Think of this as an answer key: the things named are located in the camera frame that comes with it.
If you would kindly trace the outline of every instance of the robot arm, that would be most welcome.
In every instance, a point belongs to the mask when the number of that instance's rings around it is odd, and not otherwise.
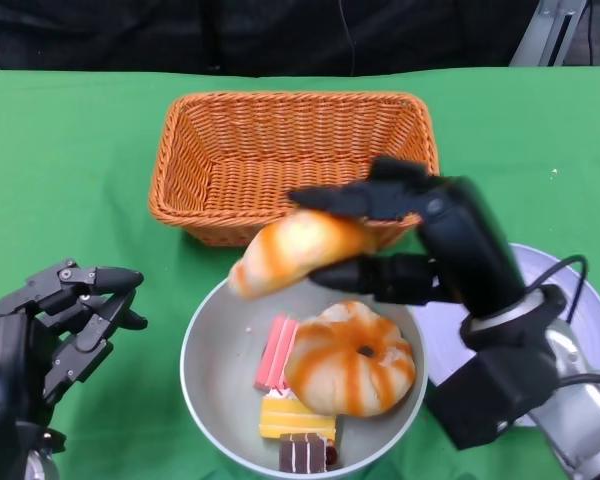
[[[131,310],[142,281],[68,259],[0,299],[0,480],[55,478],[50,455],[65,437],[48,428],[54,407],[111,353],[117,328],[147,326]]]
[[[476,188],[429,177],[418,165],[374,160],[368,178],[344,187],[291,192],[304,208],[376,221],[420,217],[426,255],[361,256],[313,272],[327,288],[389,303],[462,303],[460,336],[476,356],[429,397],[457,448],[496,440],[529,413],[567,474],[600,478],[600,385],[564,386],[591,367],[568,324],[555,285],[524,285],[512,252]]]

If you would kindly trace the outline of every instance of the pink wafer stick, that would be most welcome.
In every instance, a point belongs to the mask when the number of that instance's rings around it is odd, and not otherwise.
[[[271,330],[269,332],[269,338],[267,339],[267,346],[265,347],[264,355],[262,355],[262,360],[260,360],[258,373],[256,373],[256,380],[253,384],[255,388],[269,391],[269,388],[267,388],[266,385],[267,379],[269,378],[269,373],[271,372],[271,363],[273,362],[273,357],[276,354],[276,347],[280,341],[280,334],[282,333],[282,327],[284,326],[285,319],[286,317],[284,315],[278,315],[273,320],[273,325],[271,325]]]
[[[284,372],[284,365],[287,361],[287,354],[289,353],[289,346],[293,339],[293,333],[296,331],[296,321],[290,318],[286,318],[284,325],[282,326],[282,332],[280,333],[280,340],[276,346],[276,353],[273,356],[271,362],[271,370],[269,371],[269,377],[267,378],[267,387],[275,388],[278,386],[280,376]]]
[[[296,332],[298,331],[299,326],[300,326],[300,324],[298,322],[296,322],[296,325],[293,328],[293,335],[291,336],[291,342],[289,342],[289,348],[287,349],[287,356],[284,359],[284,364],[282,365],[282,373],[280,374],[280,379],[278,380],[278,386],[276,387],[279,390],[289,388],[287,386],[287,380],[286,380],[286,378],[284,378],[284,367],[287,365],[287,361],[289,360],[289,355],[291,355],[291,350],[293,350],[293,344],[295,343]]]

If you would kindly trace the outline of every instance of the round bread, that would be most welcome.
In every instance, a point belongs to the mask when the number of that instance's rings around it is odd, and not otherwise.
[[[314,412],[368,417],[404,397],[415,372],[411,346],[398,327],[351,301],[300,325],[284,374]]]
[[[229,287],[243,298],[259,297],[374,248],[373,236],[359,222],[299,210],[258,232],[231,268]]]

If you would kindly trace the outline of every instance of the layered chocolate cake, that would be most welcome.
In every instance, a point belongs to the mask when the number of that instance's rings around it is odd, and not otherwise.
[[[327,439],[317,433],[280,436],[280,471],[322,473],[327,471]]]

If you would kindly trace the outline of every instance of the gray bowl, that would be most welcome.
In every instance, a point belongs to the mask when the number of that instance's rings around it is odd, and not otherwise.
[[[386,414],[338,417],[336,445],[342,468],[311,475],[280,472],[279,442],[263,439],[259,433],[264,393],[253,388],[271,322],[280,313],[304,319],[346,299],[364,302],[398,325],[413,349],[415,382],[407,396]],[[427,364],[420,330],[403,306],[375,303],[309,282],[245,301],[229,291],[225,280],[207,295],[191,319],[182,345],[180,380],[191,416],[228,457],[271,478],[317,480],[342,477],[363,468],[404,435],[422,404]]]

